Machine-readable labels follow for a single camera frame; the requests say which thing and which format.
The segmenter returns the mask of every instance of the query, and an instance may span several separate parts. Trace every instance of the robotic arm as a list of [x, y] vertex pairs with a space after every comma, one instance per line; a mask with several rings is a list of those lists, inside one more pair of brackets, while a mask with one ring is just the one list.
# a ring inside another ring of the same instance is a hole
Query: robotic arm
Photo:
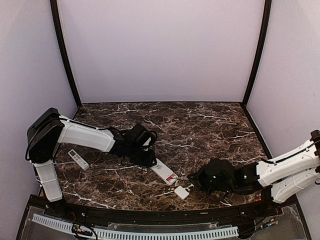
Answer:
[[28, 147], [25, 159], [36, 169], [47, 199], [55, 202], [63, 198], [53, 157], [59, 144], [68, 143], [128, 157], [133, 164], [152, 167], [157, 164], [155, 152], [149, 149], [157, 134], [141, 124], [130, 130], [113, 127], [97, 128], [74, 121], [48, 109], [27, 131]]
[[320, 178], [319, 155], [320, 131], [315, 130], [304, 144], [273, 159], [236, 169], [227, 160], [212, 158], [188, 179], [208, 195], [214, 191], [248, 195], [263, 190], [264, 198], [280, 204]]
[[[63, 198], [53, 157], [59, 144], [68, 143], [128, 157], [133, 164], [152, 167], [157, 164], [149, 147], [157, 134], [141, 124], [130, 130], [113, 127], [97, 128], [74, 121], [48, 109], [27, 131], [25, 158], [36, 169], [39, 181], [50, 202]], [[263, 198], [283, 203], [290, 196], [320, 178], [320, 131], [296, 149], [270, 160], [250, 163], [236, 169], [228, 160], [212, 158], [188, 179], [201, 191], [252, 194], [263, 190]]]

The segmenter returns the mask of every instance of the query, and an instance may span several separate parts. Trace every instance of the curved black edge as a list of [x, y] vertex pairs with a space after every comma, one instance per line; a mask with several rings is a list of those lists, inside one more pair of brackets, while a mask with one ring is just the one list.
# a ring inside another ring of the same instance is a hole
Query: curved black edge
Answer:
[[240, 103], [240, 106], [242, 107], [246, 118], [249, 120], [249, 122], [250, 122], [250, 124], [251, 124], [251, 126], [252, 126], [252, 128], [253, 128], [253, 130], [254, 130], [254, 132], [255, 132], [255, 134], [256, 134], [256, 136], [257, 136], [257, 138], [258, 138], [258, 140], [259, 140], [259, 142], [260, 142], [260, 144], [261, 144], [261, 146], [263, 148], [263, 151], [264, 151], [266, 157], [268, 159], [272, 159], [273, 157], [271, 155], [271, 152], [270, 152], [269, 148], [267, 147], [267, 144], [266, 144], [264, 138], [262, 137], [261, 132], [259, 131], [259, 129], [258, 129], [257, 125], [255, 124], [253, 118], [251, 117], [251, 114], [248, 112], [246, 106], [243, 103]]
[[74, 76], [72, 74], [68, 54], [67, 54], [67, 49], [66, 49], [66, 44], [61, 28], [61, 22], [60, 22], [60, 17], [59, 17], [59, 10], [58, 10], [58, 3], [57, 0], [50, 0], [50, 5], [51, 5], [51, 12], [52, 12], [52, 18], [53, 18], [53, 23], [54, 23], [54, 29], [55, 29], [55, 34], [56, 34], [56, 39], [58, 41], [59, 49], [60, 49], [60, 54], [64, 66], [64, 70], [66, 73], [66, 76], [68, 78], [68, 82], [72, 91], [72, 95], [74, 98], [74, 101], [76, 103], [76, 106], [79, 108], [82, 103], [81, 99], [77, 90], [76, 82], [74, 79]]
[[253, 65], [249, 77], [248, 84], [246, 86], [246, 90], [244, 93], [244, 97], [242, 100], [242, 104], [246, 107], [252, 92], [252, 89], [255, 84], [262, 52], [265, 45], [266, 35], [267, 35], [267, 29], [268, 29], [268, 23], [269, 23], [269, 17], [270, 17], [270, 11], [271, 11], [271, 2], [272, 0], [265, 0], [264, 2], [264, 10], [263, 10], [263, 17], [261, 22], [261, 29], [260, 29], [260, 35], [258, 40], [258, 45], [256, 47], [255, 56], [253, 60]]
[[[50, 208], [46, 207], [47, 204], [48, 202], [44, 197], [36, 195], [30, 196], [20, 222], [16, 240], [20, 240], [30, 206], [43, 209], [45, 214], [56, 217], [51, 212]], [[130, 211], [82, 206], [72, 203], [67, 203], [67, 206], [76, 214], [77, 219], [78, 216], [85, 213], [85, 217], [82, 218], [83, 221], [81, 222], [92, 227], [107, 227], [110, 223], [135, 225], [186, 225], [218, 222], [219, 226], [232, 225], [237, 226], [239, 229], [243, 229], [254, 225], [254, 220], [251, 217], [248, 218], [243, 216], [243, 214], [250, 214], [257, 218], [262, 217], [264, 215], [262, 215], [259, 210], [270, 207], [267, 212], [268, 215], [272, 216], [276, 214], [274, 208], [277, 208], [279, 214], [282, 214], [283, 207], [293, 204], [297, 206], [307, 239], [311, 240], [308, 226], [306, 225], [300, 204], [295, 195], [282, 204], [259, 201], [238, 206], [191, 211]]]

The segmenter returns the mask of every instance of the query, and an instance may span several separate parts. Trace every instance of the white remote control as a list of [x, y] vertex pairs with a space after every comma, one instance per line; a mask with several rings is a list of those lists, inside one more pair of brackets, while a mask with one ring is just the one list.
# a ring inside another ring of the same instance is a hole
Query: white remote control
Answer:
[[89, 164], [75, 151], [71, 150], [68, 152], [69, 156], [85, 171], [89, 168]]

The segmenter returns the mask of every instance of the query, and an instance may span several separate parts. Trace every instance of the marble surface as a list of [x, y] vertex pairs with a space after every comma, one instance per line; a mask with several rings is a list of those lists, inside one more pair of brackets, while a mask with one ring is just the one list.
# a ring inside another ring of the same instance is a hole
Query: marble surface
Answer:
[[[215, 192], [208, 198], [185, 179], [210, 158], [227, 159], [238, 168], [266, 157], [238, 103], [90, 103], [81, 106], [75, 120], [120, 130], [141, 123], [156, 131], [157, 158], [182, 179], [169, 186], [146, 167], [127, 162], [121, 165], [121, 159], [114, 155], [62, 144], [54, 165], [69, 203], [120, 210], [183, 211], [235, 206], [260, 198], [259, 192], [230, 194], [225, 199], [224, 193]], [[71, 149], [89, 163], [87, 171], [69, 157]], [[178, 185], [190, 193], [184, 200], [174, 193]]]

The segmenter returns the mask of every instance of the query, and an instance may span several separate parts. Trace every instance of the white wall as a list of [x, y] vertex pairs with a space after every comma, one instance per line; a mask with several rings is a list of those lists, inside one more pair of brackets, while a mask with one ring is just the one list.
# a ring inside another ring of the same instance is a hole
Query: white wall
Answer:
[[238, 101], [264, 0], [60, 0], [83, 102]]
[[0, 239], [16, 239], [39, 184], [25, 161], [28, 127], [49, 107], [72, 117], [48, 0], [0, 1]]
[[[272, 1], [260, 67], [248, 104], [273, 156], [320, 129], [320, 2]], [[319, 187], [298, 193], [312, 239], [320, 236]]]

